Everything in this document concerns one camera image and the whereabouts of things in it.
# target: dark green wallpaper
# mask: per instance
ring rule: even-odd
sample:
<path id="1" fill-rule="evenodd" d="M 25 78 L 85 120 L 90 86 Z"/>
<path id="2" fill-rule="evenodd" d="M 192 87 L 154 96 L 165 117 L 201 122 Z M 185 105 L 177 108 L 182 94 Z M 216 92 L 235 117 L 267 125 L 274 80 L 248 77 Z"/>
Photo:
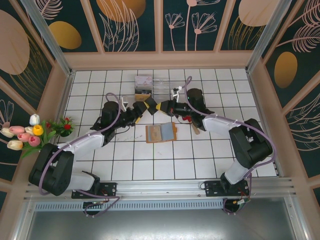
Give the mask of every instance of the dark green wallpaper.
<path id="1" fill-rule="evenodd" d="M 0 90 L 0 112 L 0 129 L 2 129 L 3 126 L 29 126 L 30 115 L 2 90 Z M 7 148 L 7 144 L 4 142 L 9 142 L 12 139 L 17 138 L 8 138 L 0 133 L 0 179 L 8 181 L 12 181 L 17 168 L 16 164 L 18 164 L 22 153 L 22 151 Z"/>
<path id="2" fill-rule="evenodd" d="M 309 178 L 320 174 L 320 84 L 287 115 L 295 145 Z"/>
<path id="3" fill-rule="evenodd" d="M 273 43 L 274 39 L 276 38 L 276 36 L 278 35 L 279 31 L 281 30 L 282 26 L 284 25 L 285 21 L 288 18 L 288 15 L 290 14 L 292 8 L 295 6 L 297 0 L 292 0 L 290 7 L 288 9 L 288 11 L 286 11 L 286 14 L 284 15 L 284 17 L 282 18 L 282 21 L 280 22 L 277 30 L 275 31 L 275 33 L 273 34 L 272 38 L 270 39 L 268 45 L 266 46 L 265 50 L 262 53 L 262 58 L 265 58 L 265 55 L 267 54 L 267 52 L 269 51 L 271 44 Z"/>
<path id="4" fill-rule="evenodd" d="M 212 51 L 225 6 L 225 0 L 198 1 L 196 6 L 185 0 L 164 0 L 163 51 L 186 51 L 186 45 L 188 51 Z"/>
<path id="5" fill-rule="evenodd" d="M 80 0 L 56 0 L 42 16 L 64 53 L 97 52 Z"/>
<path id="6" fill-rule="evenodd" d="M 320 207 L 320 187 L 314 188 L 313 193 L 314 193 L 316 201 L 318 202 L 319 207 Z"/>
<path id="7" fill-rule="evenodd" d="M 0 18 L 0 77 L 37 109 L 52 65 L 9 1 L 0 2 Z"/>
<path id="8" fill-rule="evenodd" d="M 124 0 L 125 7 L 121 0 L 90 4 L 106 52 L 156 50 L 154 0 Z"/>
<path id="9" fill-rule="evenodd" d="M 265 64 L 282 107 L 320 70 L 320 3 L 312 8 L 315 3 L 304 1 Z"/>
<path id="10" fill-rule="evenodd" d="M 275 1 L 266 0 L 254 7 L 252 5 L 253 1 L 249 0 L 235 1 L 220 50 L 253 50 L 255 48 L 273 12 Z"/>
<path id="11" fill-rule="evenodd" d="M 1 213 L 2 206 L 5 203 L 6 196 L 7 196 L 7 193 L 5 191 L 0 191 L 0 213 Z"/>

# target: metal plate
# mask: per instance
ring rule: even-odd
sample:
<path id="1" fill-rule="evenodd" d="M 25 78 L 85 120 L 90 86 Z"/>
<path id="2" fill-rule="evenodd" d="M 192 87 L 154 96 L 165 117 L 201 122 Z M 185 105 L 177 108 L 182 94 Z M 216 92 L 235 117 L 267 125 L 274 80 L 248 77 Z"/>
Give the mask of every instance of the metal plate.
<path id="1" fill-rule="evenodd" d="M 231 197 L 241 196 L 241 192 L 249 195 L 248 182 L 242 180 L 237 184 L 233 185 L 228 192 L 223 189 L 220 180 L 205 181 L 204 182 L 205 195 L 207 197 Z"/>
<path id="2" fill-rule="evenodd" d="M 117 183 L 116 182 L 105 182 L 101 183 L 101 191 L 107 193 L 106 195 L 101 195 L 101 198 L 103 199 L 104 196 L 115 196 L 117 192 Z M 78 191 L 72 191 L 71 194 L 72 199 L 92 199 L 92 196 L 84 195 Z"/>

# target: pink tulip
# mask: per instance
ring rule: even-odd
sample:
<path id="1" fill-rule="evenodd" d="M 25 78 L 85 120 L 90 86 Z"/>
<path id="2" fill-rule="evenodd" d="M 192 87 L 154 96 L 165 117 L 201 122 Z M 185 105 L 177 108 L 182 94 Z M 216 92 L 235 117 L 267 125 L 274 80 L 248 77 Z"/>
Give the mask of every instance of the pink tulip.
<path id="1" fill-rule="evenodd" d="M 21 142 L 26 143 L 29 141 L 30 136 L 31 136 L 30 133 L 25 132 L 22 134 L 18 134 L 17 137 Z"/>
<path id="2" fill-rule="evenodd" d="M 19 135 L 25 132 L 25 128 L 23 126 L 11 126 L 9 131 L 14 135 Z"/>
<path id="3" fill-rule="evenodd" d="M 41 143 L 41 140 L 38 136 L 30 136 L 28 142 L 30 146 L 36 147 Z"/>

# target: white tiled floor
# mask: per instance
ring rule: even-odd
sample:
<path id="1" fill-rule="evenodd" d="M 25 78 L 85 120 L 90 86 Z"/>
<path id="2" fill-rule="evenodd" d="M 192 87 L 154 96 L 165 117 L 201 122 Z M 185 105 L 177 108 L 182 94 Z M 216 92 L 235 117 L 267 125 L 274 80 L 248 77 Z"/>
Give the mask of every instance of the white tiled floor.
<path id="1" fill-rule="evenodd" d="M 65 112 L 76 126 L 70 136 L 59 141 L 70 141 L 89 130 L 106 102 L 104 94 L 127 95 L 133 102 L 137 74 L 169 78 L 172 88 L 184 85 L 186 78 L 192 76 L 189 88 L 204 92 L 206 106 L 211 111 L 239 121 L 250 118 L 260 121 L 244 69 L 77 71 Z M 177 141 L 146 143 L 146 125 L 171 121 L 178 129 Z M 231 141 L 214 132 L 200 131 L 196 135 L 190 125 L 179 121 L 159 111 L 154 116 L 146 111 L 129 131 L 121 133 L 127 128 L 118 129 L 109 144 L 76 159 L 74 170 L 92 172 L 103 181 L 219 178 L 234 162 Z M 255 170 L 253 176 L 277 174 L 274 165 L 268 164 Z"/>

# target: tulip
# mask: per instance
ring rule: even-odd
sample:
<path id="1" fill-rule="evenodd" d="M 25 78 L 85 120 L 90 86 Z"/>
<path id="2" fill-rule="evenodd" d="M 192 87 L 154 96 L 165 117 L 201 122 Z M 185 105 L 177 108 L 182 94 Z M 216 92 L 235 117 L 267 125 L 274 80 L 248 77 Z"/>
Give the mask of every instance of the tulip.
<path id="1" fill-rule="evenodd" d="M 31 116 L 30 116 L 30 121 L 29 121 L 29 123 L 30 123 L 31 126 L 40 124 L 40 117 L 39 117 L 39 115 L 37 115 L 37 114 L 31 115 Z"/>
<path id="2" fill-rule="evenodd" d="M 34 128 L 32 126 L 27 126 L 24 128 L 25 132 L 30 134 L 31 136 L 34 136 L 34 132 L 32 131 Z"/>
<path id="3" fill-rule="evenodd" d="M 26 142 L 28 142 L 30 136 L 31 136 L 30 133 L 25 132 L 22 134 L 18 134 L 17 137 L 21 142 L 26 143 Z"/>
<path id="4" fill-rule="evenodd" d="M 42 128 L 41 125 L 35 125 L 32 129 L 32 132 L 36 136 L 40 136 L 44 133 L 44 129 Z"/>
<path id="5" fill-rule="evenodd" d="M 24 143 L 19 140 L 11 140 L 6 145 L 8 149 L 12 149 L 15 151 L 21 150 L 24 147 Z"/>
<path id="6" fill-rule="evenodd" d="M 30 144 L 30 146 L 36 147 L 41 143 L 41 140 L 38 136 L 30 136 L 28 143 Z"/>
<path id="7" fill-rule="evenodd" d="M 10 133 L 14 135 L 23 134 L 25 132 L 25 128 L 23 126 L 11 126 L 9 127 Z"/>
<path id="8" fill-rule="evenodd" d="M 0 130 L 0 133 L 2 133 L 7 138 L 12 138 L 14 136 L 13 133 L 10 132 L 10 129 L 8 127 L 4 127 Z"/>

